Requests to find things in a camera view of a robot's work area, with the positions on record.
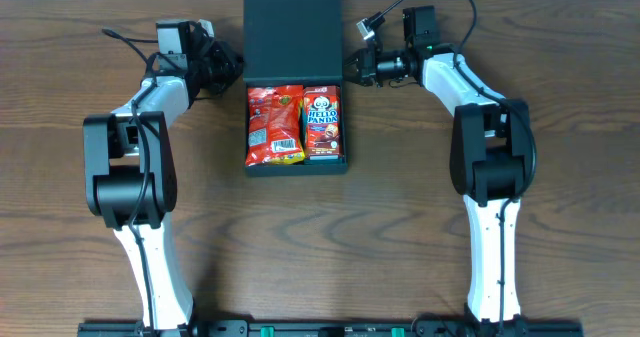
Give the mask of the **red snack packet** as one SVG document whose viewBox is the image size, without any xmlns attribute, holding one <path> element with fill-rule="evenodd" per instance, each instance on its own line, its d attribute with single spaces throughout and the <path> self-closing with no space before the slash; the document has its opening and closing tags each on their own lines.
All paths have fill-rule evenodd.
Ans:
<svg viewBox="0 0 640 337">
<path fill-rule="evenodd" d="M 248 89 L 247 166 L 291 165 L 305 159 L 300 137 L 302 85 Z"/>
</svg>

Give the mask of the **red Hello Panda box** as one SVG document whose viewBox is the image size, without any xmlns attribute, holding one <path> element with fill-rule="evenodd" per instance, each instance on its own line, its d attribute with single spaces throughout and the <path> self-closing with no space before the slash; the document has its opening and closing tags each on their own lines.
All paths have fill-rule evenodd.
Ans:
<svg viewBox="0 0 640 337">
<path fill-rule="evenodd" d="M 308 87 L 303 95 L 305 153 L 310 160 L 342 156 L 340 142 L 340 89 L 337 86 Z"/>
</svg>

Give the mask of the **dark green box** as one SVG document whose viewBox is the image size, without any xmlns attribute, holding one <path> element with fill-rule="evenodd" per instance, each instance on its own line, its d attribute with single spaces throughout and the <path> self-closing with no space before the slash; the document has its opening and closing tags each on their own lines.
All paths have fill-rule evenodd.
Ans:
<svg viewBox="0 0 640 337">
<path fill-rule="evenodd" d="M 244 0 L 248 89 L 343 86 L 341 0 Z"/>
</svg>

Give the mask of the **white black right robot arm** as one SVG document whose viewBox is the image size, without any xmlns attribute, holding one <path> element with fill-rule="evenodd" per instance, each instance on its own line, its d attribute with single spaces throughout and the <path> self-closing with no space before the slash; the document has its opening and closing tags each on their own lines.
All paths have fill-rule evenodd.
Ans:
<svg viewBox="0 0 640 337">
<path fill-rule="evenodd" d="M 382 86 L 412 77 L 453 117 L 449 172 L 470 226 L 471 282 L 462 335 L 523 336 L 515 287 L 515 227 L 536 166 L 529 110 L 489 88 L 460 48 L 440 40 L 431 6 L 403 12 L 405 47 L 386 52 L 381 12 L 358 22 L 366 43 L 345 61 L 347 81 Z"/>
</svg>

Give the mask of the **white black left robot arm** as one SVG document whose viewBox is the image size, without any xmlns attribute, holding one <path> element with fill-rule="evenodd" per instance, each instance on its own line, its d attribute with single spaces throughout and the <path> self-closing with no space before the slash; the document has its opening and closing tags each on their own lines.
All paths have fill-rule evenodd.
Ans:
<svg viewBox="0 0 640 337">
<path fill-rule="evenodd" d="M 86 200 L 126 251 L 143 304 L 137 322 L 85 322 L 81 336 L 194 336 L 194 298 L 175 252 L 177 177 L 168 129 L 201 90 L 227 90 L 243 59 L 207 20 L 161 20 L 139 90 L 83 122 Z"/>
</svg>

